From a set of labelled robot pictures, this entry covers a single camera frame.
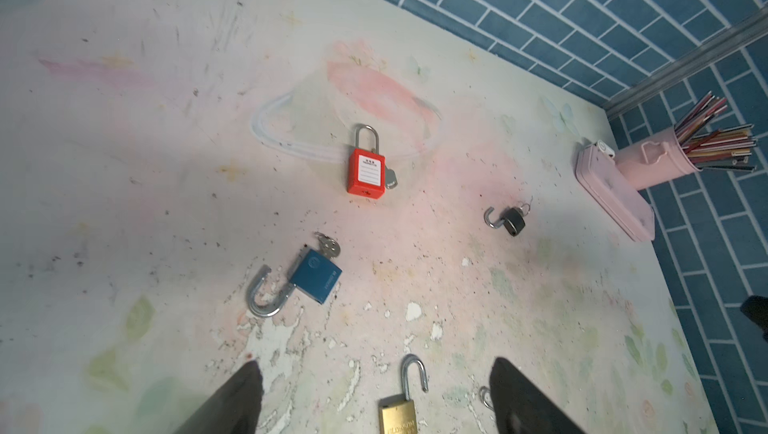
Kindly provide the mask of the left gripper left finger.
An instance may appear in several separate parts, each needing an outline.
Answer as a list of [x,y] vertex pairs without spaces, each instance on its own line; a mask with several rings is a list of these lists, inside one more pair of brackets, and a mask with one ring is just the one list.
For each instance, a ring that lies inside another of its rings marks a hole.
[[177,430],[178,434],[254,434],[264,395],[258,363],[243,364]]

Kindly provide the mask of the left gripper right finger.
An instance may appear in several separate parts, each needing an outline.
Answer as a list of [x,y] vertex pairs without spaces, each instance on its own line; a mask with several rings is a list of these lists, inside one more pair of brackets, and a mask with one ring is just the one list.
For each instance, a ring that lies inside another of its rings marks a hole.
[[494,360],[488,399],[499,433],[585,433],[506,358]]

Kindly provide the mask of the blue padlock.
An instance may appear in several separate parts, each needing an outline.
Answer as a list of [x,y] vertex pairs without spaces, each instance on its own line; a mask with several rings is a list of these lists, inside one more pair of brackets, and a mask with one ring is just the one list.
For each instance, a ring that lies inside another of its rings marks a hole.
[[318,304],[323,304],[327,300],[342,273],[342,270],[333,262],[341,254],[341,247],[336,239],[323,233],[317,232],[316,236],[319,249],[307,247],[304,250],[291,277],[268,304],[258,304],[257,293],[271,273],[271,268],[263,265],[259,269],[246,294],[247,306],[253,315],[260,318],[277,315],[296,289]]

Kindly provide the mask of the red padlock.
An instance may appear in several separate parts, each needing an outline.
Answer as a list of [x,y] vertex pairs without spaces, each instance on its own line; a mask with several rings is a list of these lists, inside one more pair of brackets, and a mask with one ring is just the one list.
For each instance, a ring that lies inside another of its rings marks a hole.
[[[360,147],[360,134],[370,131],[374,136],[374,147],[366,150]],[[398,186],[394,170],[386,165],[386,158],[379,153],[379,135],[370,125],[359,124],[355,128],[355,145],[348,161],[347,192],[369,199],[381,198],[387,190]]]

